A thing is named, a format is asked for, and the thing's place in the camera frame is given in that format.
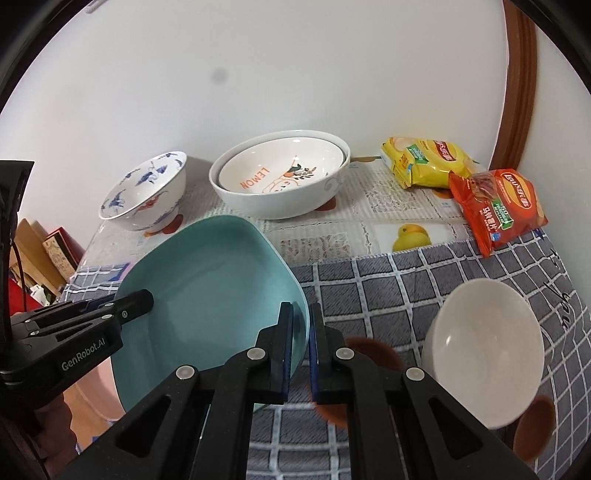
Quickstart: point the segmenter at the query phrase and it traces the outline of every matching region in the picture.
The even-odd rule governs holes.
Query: potato chip bag
[[[412,185],[449,188],[449,172],[469,177],[473,160],[456,144],[421,138],[391,137],[382,144],[382,158],[403,189]]]
[[[484,257],[548,223],[534,186],[512,168],[484,171],[468,179],[450,172],[449,186]]]

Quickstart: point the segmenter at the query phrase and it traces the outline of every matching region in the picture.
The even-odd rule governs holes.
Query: lay's logo
[[[435,143],[435,148],[437,149],[437,151],[439,152],[439,155],[447,160],[447,161],[456,161],[455,158],[453,158],[452,154],[449,153],[449,148],[447,147],[447,144],[445,142],[440,142],[439,140],[434,140],[433,143]]]
[[[531,208],[531,193],[525,179],[508,172],[502,174],[502,179],[503,186],[511,201],[523,208]]]

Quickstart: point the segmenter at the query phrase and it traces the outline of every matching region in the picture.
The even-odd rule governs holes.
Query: white wall
[[[506,62],[501,0],[110,0],[27,71],[0,158],[37,162],[21,216],[86,245],[111,185],[169,149],[213,161],[311,128],[354,155],[404,134],[488,164]]]
[[[534,115],[519,170],[534,183],[545,227],[582,299],[591,301],[591,95],[538,30]]]

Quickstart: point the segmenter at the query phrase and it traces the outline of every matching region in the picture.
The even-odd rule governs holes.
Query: blue and white porcelain bowl
[[[150,158],[115,185],[100,206],[99,217],[132,232],[158,232],[178,214],[187,183],[183,152]]]

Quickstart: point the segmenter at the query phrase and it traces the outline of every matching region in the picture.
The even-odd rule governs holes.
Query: screw
[[[407,370],[407,377],[409,380],[420,382],[423,378],[425,378],[425,372],[419,367],[411,367]]]
[[[187,380],[195,374],[195,369],[191,365],[183,365],[177,368],[177,377],[181,380]]]
[[[262,348],[259,348],[257,346],[251,348],[248,352],[246,352],[246,356],[251,360],[261,360],[265,358],[266,354],[267,353]]]
[[[336,356],[341,360],[351,360],[355,356],[355,352],[344,346],[336,351]]]

